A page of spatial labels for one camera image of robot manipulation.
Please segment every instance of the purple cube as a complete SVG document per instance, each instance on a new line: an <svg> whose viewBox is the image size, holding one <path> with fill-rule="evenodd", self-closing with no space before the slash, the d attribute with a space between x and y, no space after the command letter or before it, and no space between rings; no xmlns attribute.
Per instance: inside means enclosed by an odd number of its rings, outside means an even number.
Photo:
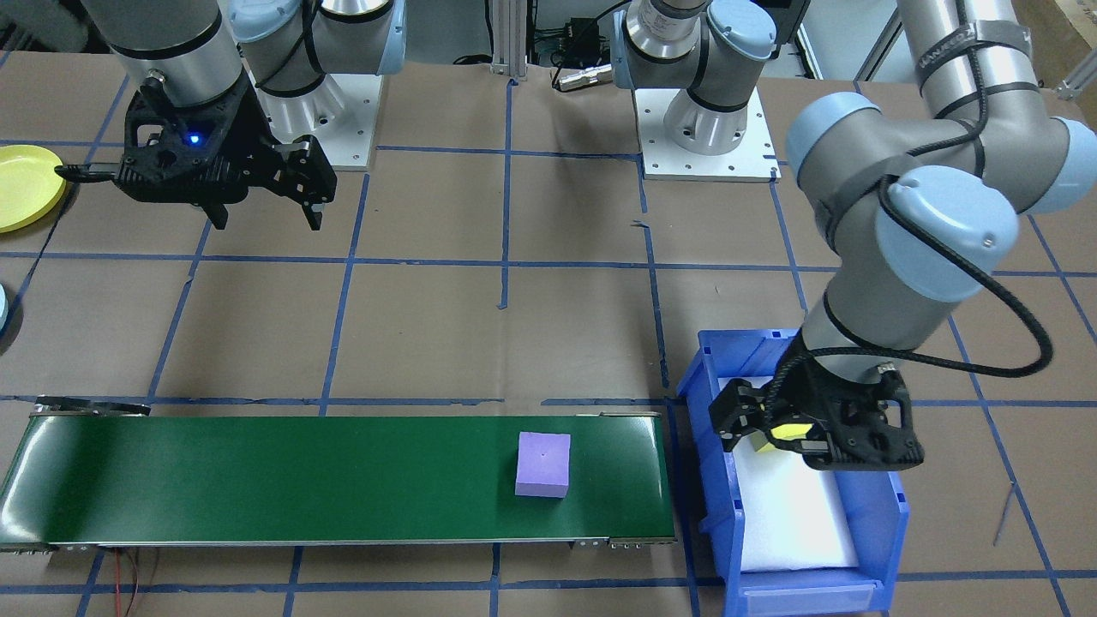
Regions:
<svg viewBox="0 0 1097 617"><path fill-rule="evenodd" d="M570 463L570 435L519 433L514 494L525 497L563 497L567 494Z"/></svg>

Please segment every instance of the white mounting plate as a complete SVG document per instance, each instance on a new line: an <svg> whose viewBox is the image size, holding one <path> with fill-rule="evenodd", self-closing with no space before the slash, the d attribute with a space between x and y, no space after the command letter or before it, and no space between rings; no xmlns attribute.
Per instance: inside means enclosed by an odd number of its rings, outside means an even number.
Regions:
<svg viewBox="0 0 1097 617"><path fill-rule="evenodd" d="M324 147L337 171L369 171L372 161L377 111L384 77L380 75L332 75L344 97L347 111L335 122L317 126L313 135ZM276 131L274 136L282 139Z"/></svg>
<svg viewBox="0 0 1097 617"><path fill-rule="evenodd" d="M722 182L768 182L781 177L773 141L761 109L758 90L747 103L747 130L739 147L725 155L705 156L676 144L663 126L663 116L675 89L637 89L636 127L644 155L644 177L651 180L715 180Z"/></svg>

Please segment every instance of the table surface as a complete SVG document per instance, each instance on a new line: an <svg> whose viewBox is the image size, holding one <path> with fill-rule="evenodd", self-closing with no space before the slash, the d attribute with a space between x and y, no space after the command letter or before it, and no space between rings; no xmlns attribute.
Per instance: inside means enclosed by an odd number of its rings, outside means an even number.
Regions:
<svg viewBox="0 0 1097 617"><path fill-rule="evenodd" d="M0 458L37 394L185 417L657 412L685 541L162 549L155 569L146 549L138 615L719 614L674 386L698 330L799 327L839 261L787 166L753 186L644 180L627 92L562 94L530 70L520 85L484 67L391 78L371 172L339 173L318 233L258 190L217 232L186 205L94 184L0 236L0 282L20 299L0 341ZM857 89L889 116L925 117L908 86L762 80L781 165L796 113ZM2 56L0 144L116 160L132 92L106 56ZM1022 217L998 272L1047 324L1051 368L904 370L927 462L902 475L913 514L892 615L1097 614L1095 205ZM987 294L925 350L1036 354ZM114 576L109 552L2 556L0 614L111 615Z"/></svg>

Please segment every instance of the black cable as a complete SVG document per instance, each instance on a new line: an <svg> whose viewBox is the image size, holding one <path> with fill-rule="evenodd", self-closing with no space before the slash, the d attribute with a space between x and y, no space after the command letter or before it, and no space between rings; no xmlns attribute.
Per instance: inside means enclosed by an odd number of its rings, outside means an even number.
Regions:
<svg viewBox="0 0 1097 617"><path fill-rule="evenodd" d="M878 189L880 206L883 209L884 213L886 213L887 216L895 221L895 223L903 227L903 229L907 233L918 238L923 244L934 249L941 257L948 259L953 266L960 268L965 274L974 279L975 282L1000 300L1014 313L1014 315L1016 315L1021 323L1025 324L1025 327L1028 328L1032 338L1036 339L1037 346L1040 348L1040 357L1024 367L1003 368L972 362L961 362L958 360L949 360L947 358L925 356L913 351L889 349L886 347L824 347L819 349L808 349L790 358L787 362L779 367L777 372L773 374L772 381L770 381L767 386L764 408L764 417L767 425L769 425L773 419L772 410L777 407L778 393L781 390L781 385L784 383L784 380L789 377L789 373L812 358L822 358L825 356L880 356L884 358L894 358L896 360L930 364L942 369L966 371L1007 379L1017 379L1034 374L1048 368L1048 364L1051 363L1051 359L1054 355L1051 336L1048 334L1048 330L1044 329L1043 325L1037 321L1036 316L1032 315L1032 312L1029 311L1028 307L1025 306L1025 304L1022 304L1021 301L1010 293L1009 290L1007 290L1002 283L994 280L977 266L965 259L957 251L952 250L941 240L930 235L911 220L904 217L903 214L895 209L891 199L889 199L887 188L891 183L885 180L886 179L881 179Z"/></svg>
<svg viewBox="0 0 1097 617"><path fill-rule="evenodd" d="M957 0L957 20L960 26L968 24L968 7L964 0ZM970 142L973 142L983 134L983 130L986 128L986 124L989 122L989 97L986 94L985 83L983 81L983 67L979 61L979 56L976 49L969 49L965 54L968 61L971 64L972 78L975 80L975 93L979 96L979 120L975 125L966 128L963 135L958 135L949 139L941 139L940 142L934 142L931 144L926 144L912 148L906 152L911 156L921 156L924 154L934 153L937 150L942 150L945 148L951 148L954 146L962 146Z"/></svg>
<svg viewBox="0 0 1097 617"><path fill-rule="evenodd" d="M495 56L495 31L491 30L491 0L484 0L484 23L487 25L487 47Z"/></svg>
<svg viewBox="0 0 1097 617"><path fill-rule="evenodd" d="M310 8L307 7L307 4L302 4L301 36L298 36L297 40L294 41L293 47L290 47L290 53L286 54L284 58L282 58L282 61L279 63L278 68L272 70L271 74L268 75L262 80L256 82L256 88L262 88L263 86L267 86L268 83L270 83L271 79L274 79L278 76L278 74L282 72L282 70L285 69L286 65L290 64L290 60L293 58L294 54L297 53L297 49L301 49L301 46L305 44L305 38L312 35L313 20L316 19L316 13L319 12L320 12L319 0L313 0L313 4Z"/></svg>
<svg viewBox="0 0 1097 617"><path fill-rule="evenodd" d="M583 41L583 37L587 35L587 32L590 31L590 27L593 26L595 24L597 24L599 20L601 20L606 15L612 13L613 11L620 9L621 7L624 7L629 2L632 2L632 0L621 0L617 4L613 4L609 9L606 9L601 13L598 13L598 16L595 18L595 19L592 19L592 20L590 20L589 22L587 22L587 25L584 26L584 29L579 31L579 35L572 40L572 45L575 45L576 42L578 42L578 41ZM568 48L562 51L562 53L561 53L561 60L559 60L559 64L556 65L556 72L554 72L553 76L552 76L552 87L553 87L554 90L559 90L559 71L564 69L564 63L567 61L567 58L568 58L567 54L572 51L570 49L572 45L568 45Z"/></svg>

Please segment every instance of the robotic arm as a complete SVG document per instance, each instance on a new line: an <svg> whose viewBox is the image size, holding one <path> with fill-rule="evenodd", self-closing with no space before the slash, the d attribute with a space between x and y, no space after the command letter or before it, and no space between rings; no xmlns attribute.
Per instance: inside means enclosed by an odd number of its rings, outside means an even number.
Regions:
<svg viewBox="0 0 1097 617"><path fill-rule="evenodd" d="M328 72L398 71L404 0L233 0L228 21L214 0L83 4L138 91L121 162L63 166L61 177L197 205L218 229L225 204L262 187L296 201L319 229L337 182L312 133L344 111Z"/></svg>
<svg viewBox="0 0 1097 617"><path fill-rule="evenodd" d="M1097 136L1048 117L1028 31L1008 0L900 0L935 120L891 121L855 93L825 97L790 128L788 153L841 269L811 310L774 379L735 380L710 407L725 449L765 431L816 469L900 470L921 462L897 360L997 377L1051 361L1050 338L987 274L1017 237L1017 214L1053 212L1097 179ZM914 352L982 288L1037 338L1040 358L997 368ZM889 423L889 402L900 425ZM806 423L802 439L774 438Z"/></svg>

